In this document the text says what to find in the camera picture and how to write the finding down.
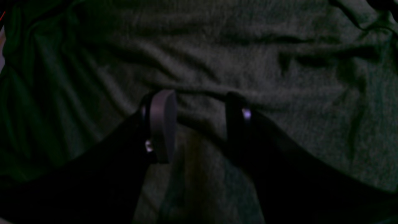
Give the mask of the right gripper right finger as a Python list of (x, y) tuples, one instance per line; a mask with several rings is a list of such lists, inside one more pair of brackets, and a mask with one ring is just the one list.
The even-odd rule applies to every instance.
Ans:
[(315, 158), (245, 98), (225, 98), (226, 155), (251, 178), (267, 224), (396, 224), (397, 193)]

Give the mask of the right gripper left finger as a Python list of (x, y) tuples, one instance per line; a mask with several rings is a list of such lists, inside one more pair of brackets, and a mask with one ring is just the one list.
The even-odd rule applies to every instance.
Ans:
[(130, 224), (151, 164), (175, 151), (175, 90), (145, 95), (103, 141), (56, 171), (1, 192), (12, 224)]

